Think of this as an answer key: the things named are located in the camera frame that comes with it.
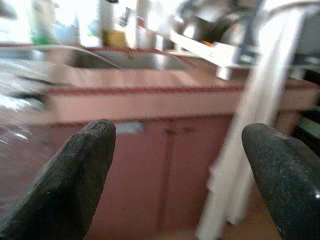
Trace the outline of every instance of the pink cabinet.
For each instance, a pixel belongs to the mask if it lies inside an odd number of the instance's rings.
[[[215,161],[232,116],[145,121],[136,134],[117,134],[89,240],[143,239],[196,227]],[[83,125],[55,129],[60,147]]]

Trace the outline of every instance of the floor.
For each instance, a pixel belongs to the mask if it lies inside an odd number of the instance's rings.
[[[155,236],[148,240],[195,240],[192,230]],[[223,240],[281,240],[277,229],[267,211],[262,197],[254,185],[249,197],[247,214],[239,225],[227,224]]]

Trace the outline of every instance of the stainless steel sink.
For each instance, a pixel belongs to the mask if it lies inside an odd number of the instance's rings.
[[[153,69],[153,70],[188,70],[190,67],[178,58],[170,55],[152,52],[95,51],[98,56],[75,50],[73,61],[68,65],[75,68],[87,69]],[[32,61],[46,61],[46,49],[0,48],[0,59],[19,59]]]

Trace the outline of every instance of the cabinet handle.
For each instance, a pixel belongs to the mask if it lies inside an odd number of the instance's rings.
[[[183,128],[183,132],[185,133],[185,134],[190,134],[190,133],[193,133],[195,131],[195,129],[194,128],[191,128],[191,127],[184,127]]]
[[[170,130],[170,129],[165,129],[165,130],[163,131],[163,134],[164,134],[166,137],[169,137],[169,136],[174,136],[174,135],[176,135],[176,132],[173,131],[173,130]]]

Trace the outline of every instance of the kitchen sink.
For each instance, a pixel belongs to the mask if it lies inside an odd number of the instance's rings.
[[[151,69],[151,70],[188,70],[190,67],[175,56],[154,52],[94,51],[98,56],[88,52],[74,50],[73,61],[68,65],[87,69]],[[0,48],[0,59],[18,59],[46,61],[48,50]]]

